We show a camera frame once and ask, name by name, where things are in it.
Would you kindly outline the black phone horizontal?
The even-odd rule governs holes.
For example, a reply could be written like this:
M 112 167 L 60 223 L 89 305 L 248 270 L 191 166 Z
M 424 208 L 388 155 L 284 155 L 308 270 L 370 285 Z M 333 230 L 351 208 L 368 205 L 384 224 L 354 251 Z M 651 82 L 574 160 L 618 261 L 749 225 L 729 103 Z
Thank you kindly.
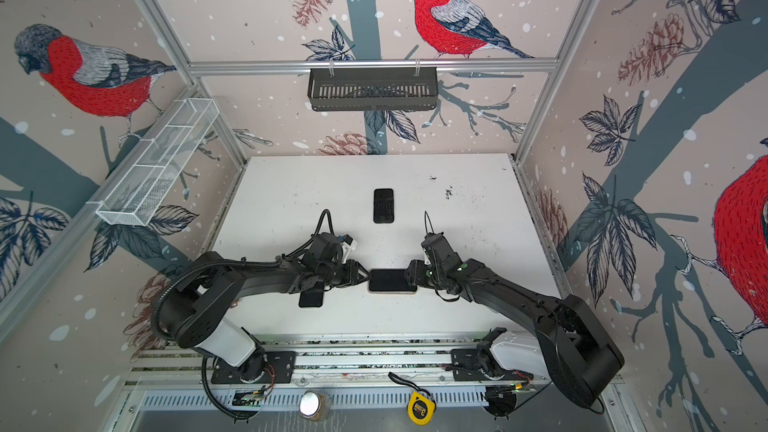
M 418 287 L 406 278 L 405 269 L 372 269 L 368 291 L 372 294 L 413 294 Z

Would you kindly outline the black phone diagonal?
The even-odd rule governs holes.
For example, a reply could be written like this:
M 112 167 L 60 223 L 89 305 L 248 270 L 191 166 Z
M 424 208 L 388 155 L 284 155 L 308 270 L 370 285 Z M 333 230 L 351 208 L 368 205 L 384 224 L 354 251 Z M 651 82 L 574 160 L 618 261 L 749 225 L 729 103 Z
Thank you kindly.
M 394 191 L 378 188 L 373 194 L 373 221 L 376 224 L 390 224 L 395 220 Z

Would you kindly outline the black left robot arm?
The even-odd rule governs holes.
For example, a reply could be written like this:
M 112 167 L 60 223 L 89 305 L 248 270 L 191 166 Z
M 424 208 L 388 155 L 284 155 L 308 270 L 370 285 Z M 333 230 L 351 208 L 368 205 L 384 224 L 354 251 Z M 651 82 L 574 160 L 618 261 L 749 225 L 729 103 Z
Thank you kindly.
M 156 297 L 152 332 L 226 363 L 239 381 L 253 383 L 267 368 L 266 352 L 253 334 L 226 318 L 231 305 L 250 296 L 325 293 L 369 281 L 370 273 L 349 258 L 353 243 L 348 235 L 315 233 L 271 262 L 207 252 Z

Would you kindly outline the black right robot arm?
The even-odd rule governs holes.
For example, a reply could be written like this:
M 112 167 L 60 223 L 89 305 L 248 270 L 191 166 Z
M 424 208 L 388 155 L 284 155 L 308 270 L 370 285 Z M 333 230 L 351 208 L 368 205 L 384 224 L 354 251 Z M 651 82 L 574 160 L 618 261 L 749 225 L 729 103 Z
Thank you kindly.
M 589 409 L 625 365 L 618 346 L 580 297 L 544 295 L 495 273 L 475 259 L 463 260 L 442 233 L 421 243 L 425 260 L 413 260 L 411 285 L 445 291 L 486 306 L 536 337 L 547 375 L 575 405 Z

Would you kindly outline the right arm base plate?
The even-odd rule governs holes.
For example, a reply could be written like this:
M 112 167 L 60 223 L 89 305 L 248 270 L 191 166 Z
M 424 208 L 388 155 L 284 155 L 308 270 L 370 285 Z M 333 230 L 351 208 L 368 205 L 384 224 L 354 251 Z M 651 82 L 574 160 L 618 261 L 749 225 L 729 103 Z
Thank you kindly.
M 530 382 L 535 375 L 512 369 L 504 369 L 489 352 L 477 349 L 452 349 L 451 360 L 445 367 L 457 382 L 517 380 Z

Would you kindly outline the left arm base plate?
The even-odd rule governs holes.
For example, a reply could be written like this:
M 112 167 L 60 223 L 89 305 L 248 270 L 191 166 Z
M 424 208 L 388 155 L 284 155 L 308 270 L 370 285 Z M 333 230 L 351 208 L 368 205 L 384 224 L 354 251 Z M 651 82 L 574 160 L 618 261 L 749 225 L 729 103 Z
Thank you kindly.
M 238 367 L 216 359 L 211 382 L 215 385 L 287 384 L 291 382 L 295 360 L 293 351 L 257 352 Z

